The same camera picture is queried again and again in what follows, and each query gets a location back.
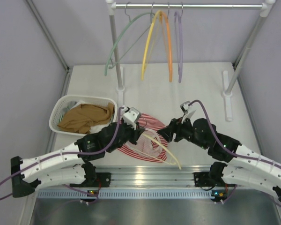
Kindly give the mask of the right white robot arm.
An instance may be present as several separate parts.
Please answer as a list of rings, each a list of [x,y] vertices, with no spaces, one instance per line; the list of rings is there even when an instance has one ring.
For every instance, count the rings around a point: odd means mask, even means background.
[[[207,154],[215,159],[208,173],[212,186],[247,186],[281,203],[281,164],[218,133],[209,120],[172,119],[168,126],[158,130],[158,134],[169,143],[186,140],[207,150]]]

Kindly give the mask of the red white striped tank top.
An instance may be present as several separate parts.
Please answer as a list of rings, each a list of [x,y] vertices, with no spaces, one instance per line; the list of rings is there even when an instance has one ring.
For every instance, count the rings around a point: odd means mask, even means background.
[[[138,139],[137,144],[134,145],[127,142],[118,150],[135,159],[153,163],[165,162],[167,160],[167,151],[159,144],[167,147],[168,142],[157,133],[158,130],[165,128],[165,125],[160,120],[145,113],[141,114],[138,123],[146,130]],[[148,137],[152,137],[158,141],[159,144],[155,143]]]

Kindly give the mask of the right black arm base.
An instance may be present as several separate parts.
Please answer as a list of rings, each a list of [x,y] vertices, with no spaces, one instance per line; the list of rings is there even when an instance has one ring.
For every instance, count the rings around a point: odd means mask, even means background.
[[[235,184],[228,184],[223,181],[219,175],[214,175],[211,172],[195,172],[194,174],[195,187],[203,190],[211,190],[215,187],[234,187]]]

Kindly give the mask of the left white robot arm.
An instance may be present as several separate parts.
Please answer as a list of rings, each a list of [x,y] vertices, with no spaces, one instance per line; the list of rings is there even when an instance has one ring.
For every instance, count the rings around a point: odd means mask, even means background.
[[[127,142],[136,144],[144,131],[138,122],[129,125],[122,120],[55,152],[30,159],[14,157],[11,159],[12,196],[24,197],[59,185],[90,187],[98,181],[91,161],[103,158]]]

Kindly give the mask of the cream hanger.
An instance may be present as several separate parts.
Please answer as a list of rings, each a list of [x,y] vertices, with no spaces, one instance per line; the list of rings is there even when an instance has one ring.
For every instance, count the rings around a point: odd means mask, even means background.
[[[146,120],[145,131],[134,145],[128,142],[127,147],[139,156],[158,163],[175,165],[180,170],[182,166],[174,154],[167,148],[167,141],[157,131],[165,128],[159,120]]]

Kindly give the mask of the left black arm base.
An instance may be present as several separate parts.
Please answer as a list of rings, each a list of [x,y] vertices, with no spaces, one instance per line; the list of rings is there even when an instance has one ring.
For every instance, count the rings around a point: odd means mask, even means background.
[[[92,175],[87,177],[83,182],[84,187],[92,188],[107,188],[111,183],[111,173],[109,172],[97,172],[96,176]]]

